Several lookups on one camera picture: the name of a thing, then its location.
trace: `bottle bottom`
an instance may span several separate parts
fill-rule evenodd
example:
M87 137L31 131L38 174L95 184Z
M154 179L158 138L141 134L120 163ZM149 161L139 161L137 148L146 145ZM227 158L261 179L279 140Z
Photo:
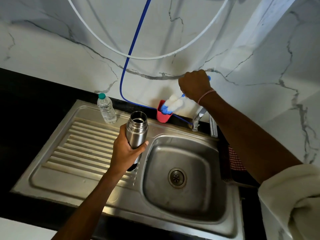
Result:
M107 120L107 119L105 119L105 118L103 118L104 119L104 121L107 123L107 124L113 124L113 123L115 123L116 121L117 121L117 116L115 116L113 119L111 119L111 120Z
M135 168L137 167L138 163L132 164L132 166L130 168L128 168L128 172L131 172L132 170L135 170Z

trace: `red string bracelet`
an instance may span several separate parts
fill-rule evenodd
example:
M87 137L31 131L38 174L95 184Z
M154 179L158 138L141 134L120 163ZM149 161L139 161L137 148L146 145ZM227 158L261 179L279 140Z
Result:
M200 100L201 100L204 96L206 96L208 93L210 93L210 92L215 92L215 90L212 89L212 90L210 90L210 91L207 91L204 95L202 95L202 96L199 98L197 104L199 104Z

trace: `red cup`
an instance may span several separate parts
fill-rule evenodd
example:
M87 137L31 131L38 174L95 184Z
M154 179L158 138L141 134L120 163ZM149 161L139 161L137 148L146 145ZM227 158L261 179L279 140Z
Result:
M160 109L161 109L161 106L165 103L165 100L160 100L160 103L159 103L159 106L157 108L157 120L161 123L166 123L169 118L171 117L171 114L163 114L161 113Z

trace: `white sleeve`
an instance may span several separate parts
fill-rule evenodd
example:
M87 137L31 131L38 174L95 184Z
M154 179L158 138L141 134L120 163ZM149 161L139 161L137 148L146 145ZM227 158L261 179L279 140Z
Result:
M320 239L320 169L302 164L283 170L258 191L283 229L294 240Z

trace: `black countertop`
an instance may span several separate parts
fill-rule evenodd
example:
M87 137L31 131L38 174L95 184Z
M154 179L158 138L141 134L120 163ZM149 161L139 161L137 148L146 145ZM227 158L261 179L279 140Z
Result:
M74 207L10 190L75 101L95 104L97 94L1 68L0 74L0 217L58 230ZM128 113L140 110L148 118L156 118L156 110L111 99L115 109ZM174 116L168 123L187 127L186 122ZM208 123L201 123L200 128L209 132ZM266 239L257 190L240 187L240 195L246 239ZM124 239L131 234L138 234L139 239L197 239L106 215L100 217L92 239Z

